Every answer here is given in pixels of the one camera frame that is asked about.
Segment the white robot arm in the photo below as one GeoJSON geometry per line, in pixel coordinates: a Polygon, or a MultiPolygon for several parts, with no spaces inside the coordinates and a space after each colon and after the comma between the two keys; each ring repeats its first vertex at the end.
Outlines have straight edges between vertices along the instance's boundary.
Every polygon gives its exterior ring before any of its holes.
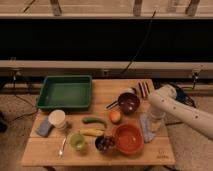
{"type": "Polygon", "coordinates": [[[148,109],[152,132],[160,127],[160,121],[171,114],[192,129],[213,140],[213,114],[182,104],[176,100],[177,91],[171,85],[165,85],[148,95],[148,109]]]}

